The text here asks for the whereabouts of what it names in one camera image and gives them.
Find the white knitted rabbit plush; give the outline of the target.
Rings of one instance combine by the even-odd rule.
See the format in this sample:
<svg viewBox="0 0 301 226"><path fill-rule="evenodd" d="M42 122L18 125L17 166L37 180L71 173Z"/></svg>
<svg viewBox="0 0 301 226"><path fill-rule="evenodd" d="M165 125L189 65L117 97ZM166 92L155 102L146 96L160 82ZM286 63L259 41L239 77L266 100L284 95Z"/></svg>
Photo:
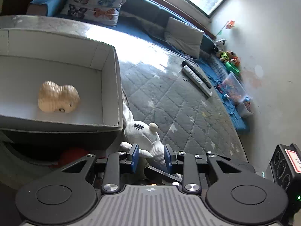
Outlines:
<svg viewBox="0 0 301 226"><path fill-rule="evenodd" d="M144 168L152 166L161 171L167 172L164 159L164 145L158 134L158 126L151 122L134 120L133 114L127 105L123 105L123 142L120 144L121 150L128 152L134 144L139 145L139 160L136 174L133 180L139 181L146 176Z"/></svg>

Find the beige peanut toy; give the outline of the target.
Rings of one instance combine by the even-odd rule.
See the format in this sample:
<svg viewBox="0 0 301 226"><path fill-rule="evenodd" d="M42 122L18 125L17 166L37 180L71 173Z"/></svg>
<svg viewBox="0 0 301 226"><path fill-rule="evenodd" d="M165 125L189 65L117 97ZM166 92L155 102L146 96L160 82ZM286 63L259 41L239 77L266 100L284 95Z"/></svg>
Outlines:
<svg viewBox="0 0 301 226"><path fill-rule="evenodd" d="M43 112L70 113L79 103L80 96L72 85L59 86L52 81L44 82L38 93L38 107Z"/></svg>

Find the red octopus toy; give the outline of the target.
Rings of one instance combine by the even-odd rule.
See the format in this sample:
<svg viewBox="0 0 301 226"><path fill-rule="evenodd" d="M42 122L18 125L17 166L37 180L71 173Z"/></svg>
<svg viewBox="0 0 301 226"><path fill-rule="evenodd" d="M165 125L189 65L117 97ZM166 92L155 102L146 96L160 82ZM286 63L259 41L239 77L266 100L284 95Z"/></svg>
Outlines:
<svg viewBox="0 0 301 226"><path fill-rule="evenodd" d="M87 154L89 154L89 152L82 148L68 150L61 155L61 158L59 159L57 164L51 165L50 168L61 168L71 162L78 160L81 157L84 157Z"/></svg>

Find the black box with dials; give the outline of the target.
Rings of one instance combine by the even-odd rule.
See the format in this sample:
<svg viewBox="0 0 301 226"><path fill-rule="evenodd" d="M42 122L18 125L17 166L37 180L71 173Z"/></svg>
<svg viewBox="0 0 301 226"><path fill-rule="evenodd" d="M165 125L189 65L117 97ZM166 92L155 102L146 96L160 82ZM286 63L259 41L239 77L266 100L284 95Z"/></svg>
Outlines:
<svg viewBox="0 0 301 226"><path fill-rule="evenodd" d="M300 193L300 149L296 144L278 144L265 171L265 177L288 194Z"/></svg>

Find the silver remote control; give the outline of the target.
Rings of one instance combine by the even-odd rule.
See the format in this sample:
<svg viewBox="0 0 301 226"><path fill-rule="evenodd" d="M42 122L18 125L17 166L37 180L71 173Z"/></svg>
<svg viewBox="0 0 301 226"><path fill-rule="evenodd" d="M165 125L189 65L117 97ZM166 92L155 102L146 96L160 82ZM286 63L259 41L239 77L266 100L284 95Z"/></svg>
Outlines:
<svg viewBox="0 0 301 226"><path fill-rule="evenodd" d="M207 96L211 97L213 92L207 87L207 85L193 72L187 65L182 67L182 72L194 82L197 87Z"/></svg>

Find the clear plastic toy bin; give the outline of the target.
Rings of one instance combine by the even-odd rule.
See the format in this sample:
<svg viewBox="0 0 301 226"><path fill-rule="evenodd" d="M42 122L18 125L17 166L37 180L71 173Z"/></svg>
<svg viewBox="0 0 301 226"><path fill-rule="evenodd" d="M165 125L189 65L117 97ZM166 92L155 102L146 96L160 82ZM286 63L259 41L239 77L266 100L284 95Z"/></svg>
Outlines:
<svg viewBox="0 0 301 226"><path fill-rule="evenodd" d="M228 76L224 79L221 85L230 97L230 99L236 105L241 103L247 96L245 89L232 72L228 74Z"/></svg>

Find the blue sofa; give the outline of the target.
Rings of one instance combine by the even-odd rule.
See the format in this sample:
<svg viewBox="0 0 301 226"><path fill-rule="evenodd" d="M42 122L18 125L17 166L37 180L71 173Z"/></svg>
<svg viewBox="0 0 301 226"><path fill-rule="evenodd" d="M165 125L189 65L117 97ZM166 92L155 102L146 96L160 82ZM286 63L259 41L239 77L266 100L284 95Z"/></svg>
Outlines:
<svg viewBox="0 0 301 226"><path fill-rule="evenodd" d="M68 0L33 0L30 2L27 14L68 19L61 13ZM154 0L127 0L121 6L117 25L113 28L131 36L152 42L173 52L179 51L169 45L164 38L165 28L169 18L187 23L180 15L160 5ZM222 63L213 55L214 42L207 33L204 34L200 46L200 58L195 63L201 67L214 84L222 82L228 76Z"/></svg>

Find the black cardboard box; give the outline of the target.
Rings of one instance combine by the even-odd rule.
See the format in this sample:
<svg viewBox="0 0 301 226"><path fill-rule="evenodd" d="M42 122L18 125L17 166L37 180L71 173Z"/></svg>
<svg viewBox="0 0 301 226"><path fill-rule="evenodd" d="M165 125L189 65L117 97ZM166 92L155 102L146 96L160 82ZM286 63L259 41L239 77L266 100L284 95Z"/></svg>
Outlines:
<svg viewBox="0 0 301 226"><path fill-rule="evenodd" d="M43 112L41 85L72 85L70 113ZM105 150L122 129L120 67L113 46L68 34L1 30L1 131L18 148Z"/></svg>

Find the black remote control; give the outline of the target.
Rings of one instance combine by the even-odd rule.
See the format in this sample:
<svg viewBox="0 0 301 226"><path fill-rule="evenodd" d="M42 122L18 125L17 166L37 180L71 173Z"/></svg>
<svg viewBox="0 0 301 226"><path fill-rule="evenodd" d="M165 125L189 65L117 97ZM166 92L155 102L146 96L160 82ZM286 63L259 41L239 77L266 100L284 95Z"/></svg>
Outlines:
<svg viewBox="0 0 301 226"><path fill-rule="evenodd" d="M212 88L212 85L206 80L206 78L201 74L201 72L197 69L196 65L189 62L183 61L182 66L188 66L202 81L203 83L209 88Z"/></svg>

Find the green toy basin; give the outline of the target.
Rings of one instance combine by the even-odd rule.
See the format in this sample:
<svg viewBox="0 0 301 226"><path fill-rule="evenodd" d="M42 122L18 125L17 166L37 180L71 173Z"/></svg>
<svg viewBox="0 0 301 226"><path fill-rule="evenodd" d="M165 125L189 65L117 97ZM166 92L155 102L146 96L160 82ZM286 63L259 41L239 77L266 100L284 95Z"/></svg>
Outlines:
<svg viewBox="0 0 301 226"><path fill-rule="evenodd" d="M227 61L225 63L225 67L226 67L228 72L232 72L236 76L240 76L240 70L236 66L234 66L234 64L231 63L230 61Z"/></svg>

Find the pile of plush toys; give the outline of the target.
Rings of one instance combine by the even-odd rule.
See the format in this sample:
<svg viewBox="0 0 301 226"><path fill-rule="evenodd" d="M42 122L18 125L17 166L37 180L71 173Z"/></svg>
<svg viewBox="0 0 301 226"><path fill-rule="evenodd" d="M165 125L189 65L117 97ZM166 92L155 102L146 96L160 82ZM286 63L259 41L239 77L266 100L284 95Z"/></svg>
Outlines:
<svg viewBox="0 0 301 226"><path fill-rule="evenodd" d="M235 65L240 64L240 60L237 54L230 50L226 52L222 52L219 59L221 62L232 62Z"/></svg>

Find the panda plush toy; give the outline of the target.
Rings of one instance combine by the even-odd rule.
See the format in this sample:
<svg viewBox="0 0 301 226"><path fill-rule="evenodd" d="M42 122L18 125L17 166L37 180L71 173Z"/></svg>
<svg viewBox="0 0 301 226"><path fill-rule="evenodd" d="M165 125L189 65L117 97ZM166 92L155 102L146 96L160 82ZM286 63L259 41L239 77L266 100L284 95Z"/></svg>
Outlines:
<svg viewBox="0 0 301 226"><path fill-rule="evenodd" d="M226 42L227 42L226 39L219 39L219 40L216 40L216 41L215 41L215 46L216 46L219 50L224 51L224 50L225 50L225 47L226 47Z"/></svg>

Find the grey cushion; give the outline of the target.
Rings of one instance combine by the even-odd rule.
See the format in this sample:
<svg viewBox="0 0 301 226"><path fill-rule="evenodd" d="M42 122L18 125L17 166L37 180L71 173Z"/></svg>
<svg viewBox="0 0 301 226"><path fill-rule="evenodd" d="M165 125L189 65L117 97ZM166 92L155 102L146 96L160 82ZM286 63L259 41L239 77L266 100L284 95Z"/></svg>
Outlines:
<svg viewBox="0 0 301 226"><path fill-rule="evenodd" d="M199 58L203 36L204 31L173 17L169 17L164 32L165 41L169 45L194 59Z"/></svg>

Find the orange paper pinwheel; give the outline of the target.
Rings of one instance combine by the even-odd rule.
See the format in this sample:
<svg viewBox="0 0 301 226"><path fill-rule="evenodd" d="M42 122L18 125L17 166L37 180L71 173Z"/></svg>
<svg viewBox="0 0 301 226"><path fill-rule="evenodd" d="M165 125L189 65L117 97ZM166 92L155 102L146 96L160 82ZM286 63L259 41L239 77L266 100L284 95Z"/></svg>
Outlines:
<svg viewBox="0 0 301 226"><path fill-rule="evenodd" d="M235 21L231 20L225 23L225 25L219 30L217 35L220 35L224 29L229 30L232 29L235 26Z"/></svg>

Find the butterfly print pillow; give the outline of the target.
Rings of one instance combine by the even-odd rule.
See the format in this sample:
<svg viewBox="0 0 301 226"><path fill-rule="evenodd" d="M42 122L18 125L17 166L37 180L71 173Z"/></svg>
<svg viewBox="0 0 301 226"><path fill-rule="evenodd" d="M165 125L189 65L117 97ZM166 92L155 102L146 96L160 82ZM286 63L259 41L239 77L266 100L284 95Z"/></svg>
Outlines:
<svg viewBox="0 0 301 226"><path fill-rule="evenodd" d="M127 0L67 0L62 15L116 27L119 11Z"/></svg>

